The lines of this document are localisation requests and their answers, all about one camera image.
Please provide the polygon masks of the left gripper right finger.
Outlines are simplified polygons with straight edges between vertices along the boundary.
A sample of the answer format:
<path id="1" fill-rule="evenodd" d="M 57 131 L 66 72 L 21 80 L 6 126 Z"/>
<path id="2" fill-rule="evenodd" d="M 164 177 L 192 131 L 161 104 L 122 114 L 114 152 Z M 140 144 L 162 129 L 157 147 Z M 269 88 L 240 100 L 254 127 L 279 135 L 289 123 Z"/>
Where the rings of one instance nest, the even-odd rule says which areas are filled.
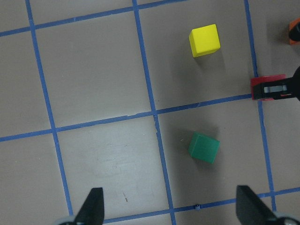
<path id="1" fill-rule="evenodd" d="M 246 185 L 236 187 L 236 216 L 241 225 L 276 225 L 277 217 Z"/>

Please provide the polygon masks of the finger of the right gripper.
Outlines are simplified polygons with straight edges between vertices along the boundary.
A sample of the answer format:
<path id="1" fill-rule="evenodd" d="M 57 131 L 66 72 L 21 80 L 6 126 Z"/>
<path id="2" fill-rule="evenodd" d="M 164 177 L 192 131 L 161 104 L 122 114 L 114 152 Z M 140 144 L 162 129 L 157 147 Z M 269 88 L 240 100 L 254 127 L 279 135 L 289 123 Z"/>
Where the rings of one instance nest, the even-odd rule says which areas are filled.
<path id="1" fill-rule="evenodd" d="M 270 75 L 252 78 L 252 99 L 258 101 L 300 99 L 300 67 L 292 77 Z"/>
<path id="2" fill-rule="evenodd" d="M 289 29 L 289 39 L 293 42 L 300 41 L 300 23 L 297 22 L 296 24 L 292 25 Z"/>

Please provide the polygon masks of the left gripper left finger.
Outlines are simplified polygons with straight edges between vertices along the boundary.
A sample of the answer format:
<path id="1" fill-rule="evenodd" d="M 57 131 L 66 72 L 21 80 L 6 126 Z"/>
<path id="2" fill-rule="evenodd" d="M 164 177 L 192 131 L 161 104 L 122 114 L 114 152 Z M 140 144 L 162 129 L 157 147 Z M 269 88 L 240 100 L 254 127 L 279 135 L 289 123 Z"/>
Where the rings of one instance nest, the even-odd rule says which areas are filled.
<path id="1" fill-rule="evenodd" d="M 102 187 L 92 188 L 77 213 L 75 225 L 102 225 L 104 222 L 104 192 Z"/>

